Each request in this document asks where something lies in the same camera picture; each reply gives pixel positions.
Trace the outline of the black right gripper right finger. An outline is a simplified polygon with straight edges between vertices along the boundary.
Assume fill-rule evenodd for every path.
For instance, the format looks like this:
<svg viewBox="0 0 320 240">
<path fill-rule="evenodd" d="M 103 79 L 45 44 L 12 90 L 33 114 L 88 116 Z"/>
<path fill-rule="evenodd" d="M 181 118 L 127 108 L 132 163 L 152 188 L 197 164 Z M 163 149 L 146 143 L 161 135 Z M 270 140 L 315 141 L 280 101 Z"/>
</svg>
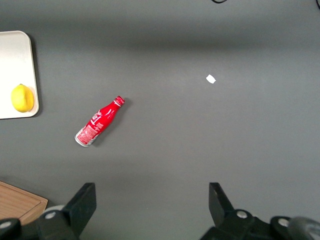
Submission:
<svg viewBox="0 0 320 240">
<path fill-rule="evenodd" d="M 244 209 L 235 209 L 217 182 L 209 184 L 208 206 L 214 226 L 202 240 L 270 240 L 270 225 Z"/>
</svg>

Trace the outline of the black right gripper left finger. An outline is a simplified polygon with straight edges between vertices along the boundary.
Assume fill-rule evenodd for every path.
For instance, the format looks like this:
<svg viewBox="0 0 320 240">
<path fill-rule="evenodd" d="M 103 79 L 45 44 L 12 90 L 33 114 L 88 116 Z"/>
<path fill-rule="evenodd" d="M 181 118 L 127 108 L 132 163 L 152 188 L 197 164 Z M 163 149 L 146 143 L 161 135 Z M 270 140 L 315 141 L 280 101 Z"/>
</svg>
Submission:
<svg viewBox="0 0 320 240">
<path fill-rule="evenodd" d="M 78 240 L 96 208 L 96 185 L 85 183 L 62 209 L 47 210 L 37 219 L 38 238 Z"/>
</svg>

